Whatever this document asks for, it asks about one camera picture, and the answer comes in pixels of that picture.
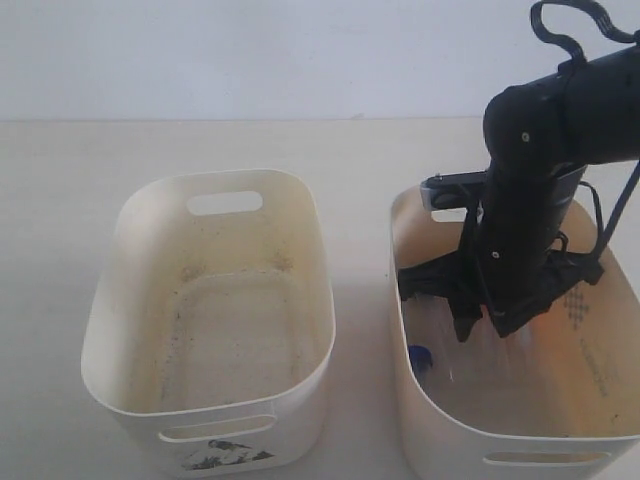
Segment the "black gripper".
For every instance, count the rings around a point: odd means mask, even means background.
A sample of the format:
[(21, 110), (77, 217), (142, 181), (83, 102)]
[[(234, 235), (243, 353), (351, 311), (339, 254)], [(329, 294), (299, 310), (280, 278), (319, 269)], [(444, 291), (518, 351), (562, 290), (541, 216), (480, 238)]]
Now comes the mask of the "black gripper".
[(569, 239), (558, 231), (559, 249), (546, 248), (538, 260), (526, 260), (525, 251), (495, 249), (480, 260), (472, 242), (479, 229), (467, 215), (457, 249), (434, 259), (398, 270), (397, 284), (403, 301), (419, 295), (444, 298), (453, 316), (456, 339), (466, 342), (474, 325), (487, 313), (500, 338), (506, 338), (531, 319), (547, 312), (551, 304), (581, 281), (596, 284), (604, 269), (600, 264), (604, 225), (596, 217), (596, 240), (586, 252), (568, 249)]

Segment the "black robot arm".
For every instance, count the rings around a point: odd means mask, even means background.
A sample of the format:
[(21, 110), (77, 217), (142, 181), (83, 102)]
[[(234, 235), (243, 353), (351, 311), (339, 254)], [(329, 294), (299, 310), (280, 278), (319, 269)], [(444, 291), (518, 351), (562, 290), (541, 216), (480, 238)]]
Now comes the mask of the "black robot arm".
[(465, 210), (456, 249), (398, 274), (402, 299), (448, 302), (462, 342), (483, 316), (507, 337), (575, 285), (600, 280), (601, 256), (638, 176), (610, 218), (597, 220), (588, 252), (571, 251), (561, 225), (589, 166), (639, 157), (639, 49), (570, 61), (510, 86), (489, 102), (482, 126), (487, 169), (420, 186), (426, 209)]

